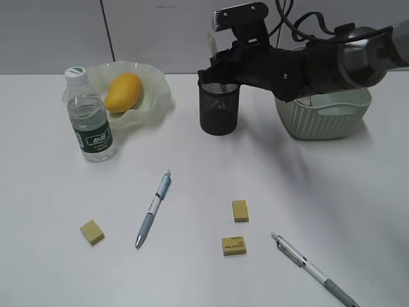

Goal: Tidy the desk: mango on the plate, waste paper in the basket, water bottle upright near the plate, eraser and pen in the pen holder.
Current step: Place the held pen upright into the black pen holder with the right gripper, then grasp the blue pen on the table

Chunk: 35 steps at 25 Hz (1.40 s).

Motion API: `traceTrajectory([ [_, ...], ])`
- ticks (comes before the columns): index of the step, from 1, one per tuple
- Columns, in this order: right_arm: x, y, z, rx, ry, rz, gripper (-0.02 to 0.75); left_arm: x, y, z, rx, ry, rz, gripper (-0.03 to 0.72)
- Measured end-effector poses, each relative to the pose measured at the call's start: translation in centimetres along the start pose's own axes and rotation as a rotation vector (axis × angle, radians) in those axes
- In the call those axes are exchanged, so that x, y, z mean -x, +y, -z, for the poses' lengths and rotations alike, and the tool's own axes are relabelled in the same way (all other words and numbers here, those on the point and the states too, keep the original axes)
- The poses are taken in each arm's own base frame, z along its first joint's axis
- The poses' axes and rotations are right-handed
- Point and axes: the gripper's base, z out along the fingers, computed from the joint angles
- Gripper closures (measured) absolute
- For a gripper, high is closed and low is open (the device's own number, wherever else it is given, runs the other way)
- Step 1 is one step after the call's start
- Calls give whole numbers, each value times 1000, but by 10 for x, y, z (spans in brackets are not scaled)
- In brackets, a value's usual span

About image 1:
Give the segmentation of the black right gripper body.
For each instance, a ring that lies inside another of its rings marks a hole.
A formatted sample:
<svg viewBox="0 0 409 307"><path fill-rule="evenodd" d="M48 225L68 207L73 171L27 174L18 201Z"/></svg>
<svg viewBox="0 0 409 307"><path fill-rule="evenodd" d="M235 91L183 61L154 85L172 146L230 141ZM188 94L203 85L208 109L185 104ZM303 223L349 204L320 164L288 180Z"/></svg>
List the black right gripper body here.
<svg viewBox="0 0 409 307"><path fill-rule="evenodd" d="M309 95L305 56L301 51L277 49L260 42L247 44L235 40L231 48L216 54L212 59L212 66L240 67L241 84L237 85L271 91L285 102Z"/></svg>

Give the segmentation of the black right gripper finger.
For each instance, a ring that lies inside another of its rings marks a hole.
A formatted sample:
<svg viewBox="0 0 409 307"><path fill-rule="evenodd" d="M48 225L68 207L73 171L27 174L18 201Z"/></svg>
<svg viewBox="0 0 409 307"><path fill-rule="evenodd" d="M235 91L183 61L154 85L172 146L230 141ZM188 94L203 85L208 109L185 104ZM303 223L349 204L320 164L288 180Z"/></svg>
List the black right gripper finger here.
<svg viewBox="0 0 409 307"><path fill-rule="evenodd" d="M203 84L241 84L242 69L240 67L212 66L197 72L199 82Z"/></svg>

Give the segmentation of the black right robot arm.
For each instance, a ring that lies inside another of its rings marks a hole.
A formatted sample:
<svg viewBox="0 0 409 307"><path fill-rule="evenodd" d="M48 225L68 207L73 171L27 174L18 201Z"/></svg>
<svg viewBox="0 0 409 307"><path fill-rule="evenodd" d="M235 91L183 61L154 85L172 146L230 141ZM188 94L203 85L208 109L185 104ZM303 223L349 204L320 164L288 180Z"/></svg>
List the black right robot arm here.
<svg viewBox="0 0 409 307"><path fill-rule="evenodd" d="M390 33L358 40L370 27L348 29L343 44L309 43L300 49L277 49L270 44L233 42L218 52L199 83L248 85L271 91L284 102L378 84L389 70L408 66L408 21Z"/></svg>

